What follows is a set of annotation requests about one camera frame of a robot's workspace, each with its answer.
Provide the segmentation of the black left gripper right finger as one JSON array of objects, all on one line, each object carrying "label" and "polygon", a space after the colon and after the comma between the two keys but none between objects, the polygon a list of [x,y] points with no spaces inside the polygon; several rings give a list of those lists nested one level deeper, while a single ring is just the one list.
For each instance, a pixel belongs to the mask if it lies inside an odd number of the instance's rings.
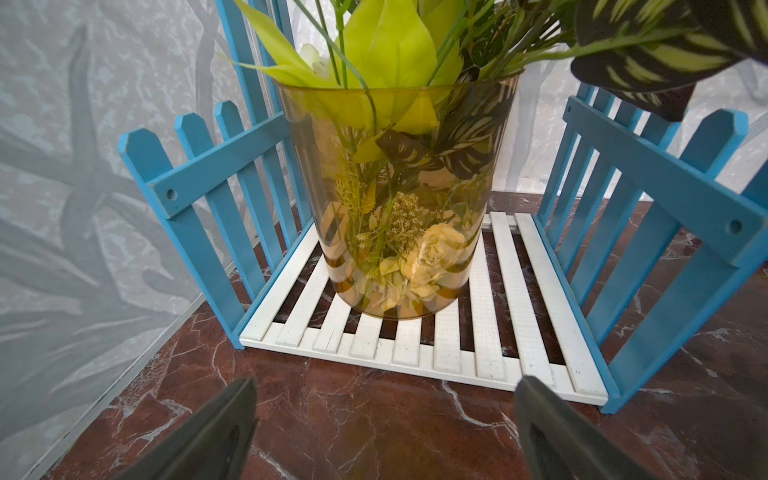
[{"label": "black left gripper right finger", "polygon": [[654,477],[534,376],[524,376],[518,383],[515,409],[533,479]]}]

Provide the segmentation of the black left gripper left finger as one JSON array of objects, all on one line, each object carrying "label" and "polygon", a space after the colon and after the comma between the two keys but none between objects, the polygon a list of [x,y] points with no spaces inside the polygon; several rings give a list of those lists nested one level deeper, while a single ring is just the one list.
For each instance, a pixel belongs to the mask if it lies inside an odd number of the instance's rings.
[{"label": "black left gripper left finger", "polygon": [[257,425],[252,379],[227,386],[119,479],[238,479]]}]

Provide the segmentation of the blue white picket plant stand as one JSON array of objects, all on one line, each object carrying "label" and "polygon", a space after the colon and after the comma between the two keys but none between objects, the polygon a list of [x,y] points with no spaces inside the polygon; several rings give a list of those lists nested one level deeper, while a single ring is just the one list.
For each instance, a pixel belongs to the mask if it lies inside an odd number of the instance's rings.
[{"label": "blue white picket plant stand", "polygon": [[119,151],[236,348],[617,412],[767,258],[767,173],[696,84],[767,60],[763,1],[218,5],[253,124],[176,121]]}]

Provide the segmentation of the glass vase with artificial plants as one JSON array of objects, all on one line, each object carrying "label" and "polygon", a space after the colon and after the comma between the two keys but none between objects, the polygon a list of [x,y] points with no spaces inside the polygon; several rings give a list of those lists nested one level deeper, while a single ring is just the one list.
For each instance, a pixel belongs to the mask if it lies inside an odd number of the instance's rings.
[{"label": "glass vase with artificial plants", "polygon": [[698,82],[767,60],[763,1],[335,1],[296,48],[238,9],[295,146],[329,278],[352,308],[415,319],[468,280],[517,83],[566,60],[580,81],[678,122]]}]

